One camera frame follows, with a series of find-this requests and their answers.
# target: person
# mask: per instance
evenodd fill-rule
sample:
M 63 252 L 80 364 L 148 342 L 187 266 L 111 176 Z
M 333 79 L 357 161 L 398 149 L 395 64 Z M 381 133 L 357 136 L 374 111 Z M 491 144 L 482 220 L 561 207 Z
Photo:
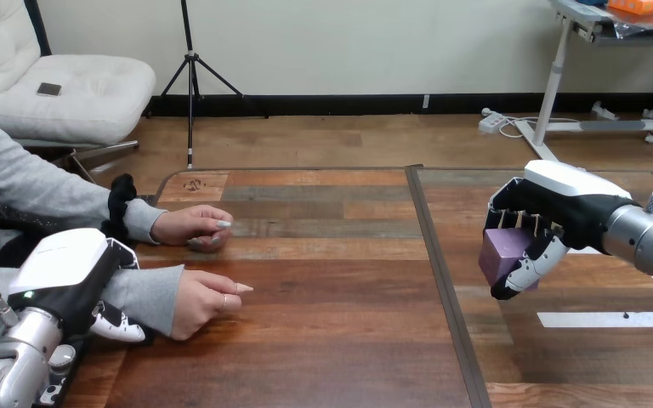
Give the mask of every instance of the person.
M 24 150 L 0 129 L 0 204 L 21 213 L 48 217 L 65 229 L 99 228 L 110 217 L 110 191 L 91 184 Z M 196 206 L 167 212 L 136 199 L 123 217 L 130 239 L 211 252 L 231 237 L 227 212 Z M 0 258 L 26 255 L 36 244 L 25 232 L 0 229 Z M 0 267 L 0 292 L 8 293 L 16 268 Z M 251 290 L 231 279 L 184 265 L 161 269 L 118 270 L 103 299 L 146 326 L 185 340 L 224 310 L 241 306 L 240 295 Z

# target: black wrist strap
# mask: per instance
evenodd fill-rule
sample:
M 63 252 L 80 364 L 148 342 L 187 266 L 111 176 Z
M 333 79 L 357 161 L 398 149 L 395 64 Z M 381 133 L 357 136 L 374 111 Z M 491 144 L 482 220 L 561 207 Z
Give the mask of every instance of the black wrist strap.
M 123 243 L 128 243 L 128 229 L 124 223 L 124 216 L 128 202 L 136 198 L 136 187 L 133 185 L 131 174 L 122 174 L 111 182 L 109 194 L 109 220 L 101 223 L 101 232 L 109 238 L 114 238 Z

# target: orange box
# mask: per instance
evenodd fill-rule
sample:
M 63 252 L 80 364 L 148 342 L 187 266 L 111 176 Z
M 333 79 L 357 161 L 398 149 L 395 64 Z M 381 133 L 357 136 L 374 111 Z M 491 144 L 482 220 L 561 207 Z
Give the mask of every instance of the orange box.
M 653 0 L 610 0 L 610 7 L 633 14 L 653 14 Z

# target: gray sleeve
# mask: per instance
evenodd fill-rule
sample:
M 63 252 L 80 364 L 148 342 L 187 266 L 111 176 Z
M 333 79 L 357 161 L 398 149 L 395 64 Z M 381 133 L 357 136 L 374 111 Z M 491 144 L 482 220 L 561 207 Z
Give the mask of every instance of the gray sleeve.
M 128 316 L 168 336 L 171 334 L 176 291 L 183 271 L 183 265 L 118 270 L 106 286 L 102 298 Z M 18 272 L 18 269 L 0 268 L 0 292 L 4 296 Z
M 49 216 L 67 228 L 95 227 L 109 218 L 109 190 L 32 155 L 0 129 L 0 203 L 23 213 Z M 151 226 L 164 213 L 134 200 L 125 224 L 132 239 L 152 242 Z

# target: tripod stand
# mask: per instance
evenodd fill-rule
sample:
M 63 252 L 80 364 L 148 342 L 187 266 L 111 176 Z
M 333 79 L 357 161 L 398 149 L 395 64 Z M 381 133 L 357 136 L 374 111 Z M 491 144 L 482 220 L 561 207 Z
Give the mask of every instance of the tripod stand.
M 218 72 L 216 72 L 214 69 L 212 69 L 212 67 L 207 65 L 207 63 L 204 62 L 199 57 L 199 54 L 194 52 L 194 48 L 191 46 L 191 26 L 189 24 L 189 11 L 186 8 L 186 0 L 181 0 L 181 14 L 184 17 L 184 31 L 186 33 L 186 48 L 189 52 L 184 56 L 184 62 L 181 63 L 179 69 L 176 70 L 175 74 L 173 74 L 173 77 L 171 78 L 171 81 L 169 81 L 167 87 L 164 88 L 164 91 L 162 92 L 162 100 L 164 100 L 164 98 L 167 96 L 169 89 L 171 89 L 173 83 L 176 81 L 176 78 L 178 78 L 179 75 L 181 74 L 181 71 L 183 71 L 184 68 L 188 65 L 189 79 L 190 79 L 189 81 L 189 150 L 188 150 L 186 168 L 191 169 L 192 168 L 191 157 L 193 155 L 192 136 L 194 131 L 194 104 L 199 103 L 203 99 L 202 95 L 199 93 L 199 82 L 196 79 L 197 63 L 203 66 L 204 68 L 206 68 L 207 71 L 211 72 L 212 75 L 217 77 L 217 79 L 223 82 L 224 85 L 229 87 L 229 89 L 231 89 L 237 96 L 239 96 L 241 100 L 245 101 L 253 111 L 258 112 L 259 116 L 263 116 L 264 119 L 268 119 L 269 116 L 266 115 L 261 109 L 259 109 L 245 94 L 239 92 L 239 90 L 234 88 L 234 86 L 231 85 L 227 80 L 225 80 L 223 76 L 220 76 Z

